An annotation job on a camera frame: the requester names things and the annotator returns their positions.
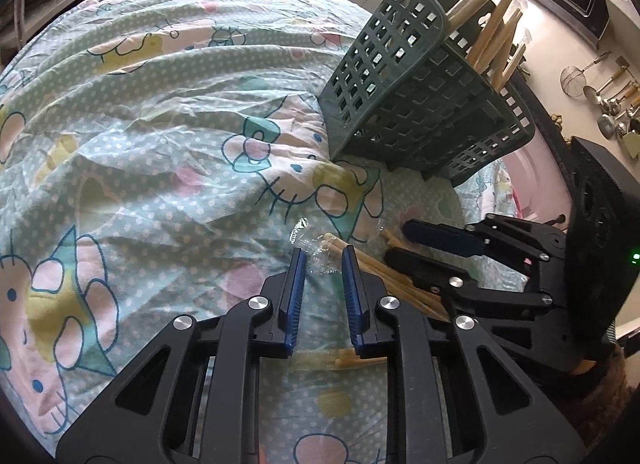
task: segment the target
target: polka dot fabric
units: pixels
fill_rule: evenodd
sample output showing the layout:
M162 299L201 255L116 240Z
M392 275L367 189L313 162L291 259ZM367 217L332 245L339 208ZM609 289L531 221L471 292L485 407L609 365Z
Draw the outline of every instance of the polka dot fabric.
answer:
M52 454L176 315L224 314L285 270L300 217L376 257L381 221L463 224L448 181L328 161L316 96L368 16L85 0L0 75L0 386ZM348 346L339 275L309 274L297 350ZM266 462L383 462L385 373L265 361Z

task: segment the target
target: pink flower print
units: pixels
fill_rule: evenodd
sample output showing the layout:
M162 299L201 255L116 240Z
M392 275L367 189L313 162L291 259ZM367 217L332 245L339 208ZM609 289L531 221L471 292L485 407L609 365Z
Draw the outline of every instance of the pink flower print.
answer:
M250 262L242 263L231 269L222 282L225 291L218 305L223 310L228 310L242 300L260 294L264 275L257 266Z
M181 166L174 173L174 189L180 197L190 197L200 193L202 176L189 164Z

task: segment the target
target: metal strainer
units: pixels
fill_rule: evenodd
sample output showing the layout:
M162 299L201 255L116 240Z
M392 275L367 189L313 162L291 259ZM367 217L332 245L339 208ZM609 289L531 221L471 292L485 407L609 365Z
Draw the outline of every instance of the metal strainer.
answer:
M582 89L587 85L587 79L584 77L585 70L590 69L594 65L597 65L604 60L609 54L610 50L607 50L603 54L600 54L595 60L589 63L586 67L578 69L578 67L565 67L560 73L560 86L562 92L572 98L577 98L582 95Z

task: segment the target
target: green plastic basket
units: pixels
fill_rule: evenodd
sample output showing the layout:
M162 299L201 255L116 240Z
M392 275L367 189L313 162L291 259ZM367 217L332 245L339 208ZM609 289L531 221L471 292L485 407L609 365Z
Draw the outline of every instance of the green plastic basket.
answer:
M456 186L529 142L519 95L497 94L465 60L475 28L446 36L436 0L383 0L319 97L331 159L357 155Z

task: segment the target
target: metal screw head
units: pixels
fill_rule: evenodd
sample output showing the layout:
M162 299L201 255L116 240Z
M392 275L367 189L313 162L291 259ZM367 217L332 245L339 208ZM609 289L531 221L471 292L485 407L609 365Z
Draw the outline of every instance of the metal screw head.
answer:
M380 298L380 307L393 310L400 307L400 300L395 296L383 296Z
M268 305L269 300L267 300L264 296L254 296L249 300L249 307L255 310L267 308Z
M469 316L458 316L456 318L456 327L462 330L471 330L476 326L476 322Z
M174 319L174 329L187 330L193 325L193 318L191 316L178 316Z
M462 281L462 278L458 278L457 276L452 276L449 278L449 285L451 287L462 287L462 284L465 282Z

